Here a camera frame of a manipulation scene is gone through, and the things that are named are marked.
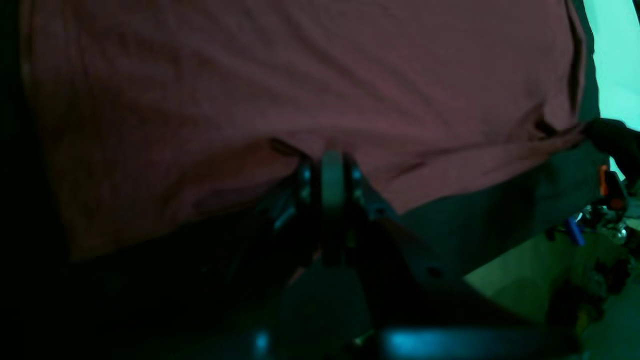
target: red t-shirt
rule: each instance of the red t-shirt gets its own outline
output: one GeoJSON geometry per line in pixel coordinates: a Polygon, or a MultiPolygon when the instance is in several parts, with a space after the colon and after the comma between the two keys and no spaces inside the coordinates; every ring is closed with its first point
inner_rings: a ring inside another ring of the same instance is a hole
{"type": "Polygon", "coordinates": [[[581,139],[565,0],[23,3],[25,84],[74,259],[255,199],[297,161],[270,138],[350,152],[400,212],[581,139]]]}

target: orange object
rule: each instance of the orange object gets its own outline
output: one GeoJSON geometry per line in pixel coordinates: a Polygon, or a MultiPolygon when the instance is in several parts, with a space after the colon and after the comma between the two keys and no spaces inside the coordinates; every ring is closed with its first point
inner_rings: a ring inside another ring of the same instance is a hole
{"type": "Polygon", "coordinates": [[[602,165],[600,167],[600,195],[607,196],[609,194],[609,187],[607,186],[606,173],[609,171],[608,165],[602,165]]]}
{"type": "Polygon", "coordinates": [[[621,200],[621,199],[613,199],[611,200],[611,203],[609,203],[609,206],[613,209],[613,210],[617,210],[617,211],[622,211],[625,208],[625,201],[621,200]]]}

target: blue object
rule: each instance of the blue object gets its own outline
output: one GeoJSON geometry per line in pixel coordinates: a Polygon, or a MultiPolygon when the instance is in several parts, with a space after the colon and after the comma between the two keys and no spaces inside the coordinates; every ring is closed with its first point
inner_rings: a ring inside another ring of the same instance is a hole
{"type": "Polygon", "coordinates": [[[570,217],[564,221],[564,229],[574,244],[578,246],[585,246],[586,241],[584,240],[582,231],[574,217],[570,217]]]}

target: floor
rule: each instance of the floor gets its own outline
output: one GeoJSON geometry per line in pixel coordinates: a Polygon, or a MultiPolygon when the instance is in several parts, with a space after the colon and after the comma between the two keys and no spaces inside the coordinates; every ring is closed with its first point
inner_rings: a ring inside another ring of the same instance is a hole
{"type": "MultiPolygon", "coordinates": [[[[640,25],[632,0],[585,0],[595,37],[602,117],[640,130],[640,25]]],[[[581,276],[596,258],[616,256],[617,245],[591,236],[578,248],[567,239],[535,237],[469,274],[466,280],[506,308],[541,323],[555,287],[581,276]]],[[[640,275],[607,303],[605,320],[584,335],[589,360],[640,359],[640,275]]]]}

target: black glove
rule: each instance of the black glove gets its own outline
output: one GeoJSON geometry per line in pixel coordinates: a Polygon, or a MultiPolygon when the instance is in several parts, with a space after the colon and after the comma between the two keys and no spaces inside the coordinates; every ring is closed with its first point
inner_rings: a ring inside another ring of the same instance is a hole
{"type": "Polygon", "coordinates": [[[640,187],[640,132],[619,120],[595,119],[587,124],[584,134],[598,150],[616,160],[630,190],[640,187]]]}

